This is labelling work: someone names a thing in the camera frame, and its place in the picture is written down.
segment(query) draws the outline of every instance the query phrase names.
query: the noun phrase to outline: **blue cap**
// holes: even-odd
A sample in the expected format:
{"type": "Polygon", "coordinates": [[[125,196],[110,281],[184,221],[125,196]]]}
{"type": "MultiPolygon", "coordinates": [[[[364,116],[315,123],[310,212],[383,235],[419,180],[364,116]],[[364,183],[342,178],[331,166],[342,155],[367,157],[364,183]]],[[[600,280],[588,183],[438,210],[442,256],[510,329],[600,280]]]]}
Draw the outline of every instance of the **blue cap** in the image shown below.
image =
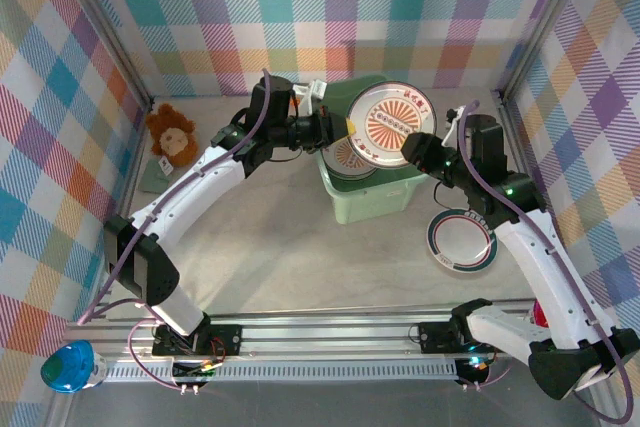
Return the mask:
{"type": "Polygon", "coordinates": [[[56,392],[71,394],[87,385],[93,363],[91,344],[76,340],[49,357],[40,369],[40,376],[56,392]]]}

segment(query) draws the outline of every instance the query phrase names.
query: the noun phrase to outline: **white plate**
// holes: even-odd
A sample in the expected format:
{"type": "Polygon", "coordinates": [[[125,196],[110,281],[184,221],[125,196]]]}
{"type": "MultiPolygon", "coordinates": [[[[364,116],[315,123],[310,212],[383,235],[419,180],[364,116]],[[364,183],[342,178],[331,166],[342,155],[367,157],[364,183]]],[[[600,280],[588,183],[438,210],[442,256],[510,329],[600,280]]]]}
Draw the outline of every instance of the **white plate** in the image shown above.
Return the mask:
{"type": "Polygon", "coordinates": [[[427,244],[438,262],[457,272],[478,272],[498,252],[496,236],[482,216],[462,209],[436,215],[427,230],[427,244]]]}
{"type": "Polygon", "coordinates": [[[356,155],[348,139],[342,139],[322,149],[322,158],[327,169],[343,180],[362,180],[376,171],[356,155]]]}
{"type": "Polygon", "coordinates": [[[400,148],[409,134],[436,131],[429,99],[402,82],[382,82],[364,90],[351,105],[347,117],[356,127],[356,133],[349,137],[353,150],[381,169],[408,165],[400,148]]]}

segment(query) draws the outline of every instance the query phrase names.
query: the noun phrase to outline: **plaid wallpaper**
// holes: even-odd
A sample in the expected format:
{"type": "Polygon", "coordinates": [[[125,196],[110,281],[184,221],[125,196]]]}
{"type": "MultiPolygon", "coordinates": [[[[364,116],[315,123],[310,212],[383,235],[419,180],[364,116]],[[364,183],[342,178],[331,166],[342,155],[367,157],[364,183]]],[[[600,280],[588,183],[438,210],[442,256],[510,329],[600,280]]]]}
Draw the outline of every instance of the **plaid wallpaper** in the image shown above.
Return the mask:
{"type": "Polygon", "coordinates": [[[384,72],[420,87],[497,87],[546,0],[102,0],[156,95],[243,94],[384,72]]]}
{"type": "Polygon", "coordinates": [[[142,109],[76,0],[0,0],[0,425],[88,302],[142,109]]]}
{"type": "MultiPolygon", "coordinates": [[[[517,105],[528,163],[576,268],[640,332],[640,0],[570,0],[517,105]]],[[[640,394],[640,364],[629,371],[640,394]]]]}

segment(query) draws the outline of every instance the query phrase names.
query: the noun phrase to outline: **stuffed animal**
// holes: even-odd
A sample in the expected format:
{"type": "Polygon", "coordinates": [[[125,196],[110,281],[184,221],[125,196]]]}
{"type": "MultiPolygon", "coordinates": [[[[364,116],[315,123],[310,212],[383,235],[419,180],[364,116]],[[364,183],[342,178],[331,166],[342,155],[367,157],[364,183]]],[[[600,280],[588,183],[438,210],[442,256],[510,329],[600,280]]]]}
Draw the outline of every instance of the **stuffed animal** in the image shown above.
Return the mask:
{"type": "Polygon", "coordinates": [[[156,155],[167,157],[174,167],[191,164],[198,154],[198,143],[193,136],[195,124],[169,104],[162,104],[155,114],[149,114],[145,121],[156,155]]]}

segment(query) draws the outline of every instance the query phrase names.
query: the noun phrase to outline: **green plastic bin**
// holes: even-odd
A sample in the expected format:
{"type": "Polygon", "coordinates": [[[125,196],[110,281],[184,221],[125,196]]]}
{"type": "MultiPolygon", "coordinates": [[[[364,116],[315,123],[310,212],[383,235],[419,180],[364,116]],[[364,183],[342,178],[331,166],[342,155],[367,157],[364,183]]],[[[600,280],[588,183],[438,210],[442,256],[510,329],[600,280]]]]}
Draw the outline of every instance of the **green plastic bin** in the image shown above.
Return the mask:
{"type": "MultiPolygon", "coordinates": [[[[369,75],[330,83],[322,103],[329,111],[346,115],[362,90],[386,80],[389,79],[384,75],[369,75]]],[[[410,165],[401,169],[378,169],[363,180],[342,180],[329,173],[320,152],[315,155],[322,182],[331,196],[336,220],[340,224],[403,211],[418,184],[427,179],[427,175],[410,165]]]]}

